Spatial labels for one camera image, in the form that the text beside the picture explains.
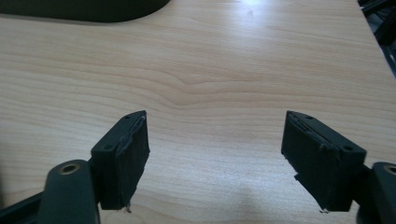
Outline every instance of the wood grain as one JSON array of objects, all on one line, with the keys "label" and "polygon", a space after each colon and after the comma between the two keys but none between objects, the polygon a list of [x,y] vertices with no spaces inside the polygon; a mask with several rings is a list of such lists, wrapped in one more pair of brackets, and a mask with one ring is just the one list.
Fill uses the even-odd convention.
[{"label": "wood grain", "polygon": [[286,111],[396,162],[396,82],[354,0],[172,0],[136,21],[0,17],[3,206],[123,115],[148,111],[132,214],[103,223],[353,223],[321,214],[280,154]]}]

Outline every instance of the black curved object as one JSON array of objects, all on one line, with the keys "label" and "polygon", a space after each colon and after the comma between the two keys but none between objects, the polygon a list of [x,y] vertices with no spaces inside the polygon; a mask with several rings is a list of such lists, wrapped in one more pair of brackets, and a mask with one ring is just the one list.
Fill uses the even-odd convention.
[{"label": "black curved object", "polygon": [[0,0],[0,13],[72,21],[120,22],[147,16],[170,0]]}]

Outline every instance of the table surface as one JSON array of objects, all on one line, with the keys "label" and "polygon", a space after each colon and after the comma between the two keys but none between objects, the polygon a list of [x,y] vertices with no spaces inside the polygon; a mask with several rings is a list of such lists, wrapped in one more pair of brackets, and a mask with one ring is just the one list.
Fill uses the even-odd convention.
[{"label": "table surface", "polygon": [[287,110],[396,162],[396,81],[354,0],[172,0],[115,24],[0,17],[7,206],[148,112],[132,214],[103,223],[353,223],[321,214],[280,154]]}]

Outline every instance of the wooden table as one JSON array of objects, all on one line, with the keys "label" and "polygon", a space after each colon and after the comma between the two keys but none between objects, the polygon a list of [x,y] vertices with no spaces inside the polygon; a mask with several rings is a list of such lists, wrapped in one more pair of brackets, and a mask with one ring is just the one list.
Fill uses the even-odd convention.
[{"label": "wooden table", "polygon": [[0,17],[3,206],[123,115],[148,112],[132,214],[103,223],[353,223],[280,154],[287,110],[396,162],[396,81],[354,0],[172,0],[136,21]]}]

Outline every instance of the light wood surface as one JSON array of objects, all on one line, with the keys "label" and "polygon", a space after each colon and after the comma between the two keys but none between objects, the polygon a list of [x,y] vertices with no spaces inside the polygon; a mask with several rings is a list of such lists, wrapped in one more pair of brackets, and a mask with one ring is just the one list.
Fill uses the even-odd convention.
[{"label": "light wood surface", "polygon": [[354,223],[321,214],[280,154],[288,109],[396,162],[396,81],[354,0],[171,0],[136,21],[0,17],[3,206],[148,112],[132,214],[103,223]]}]

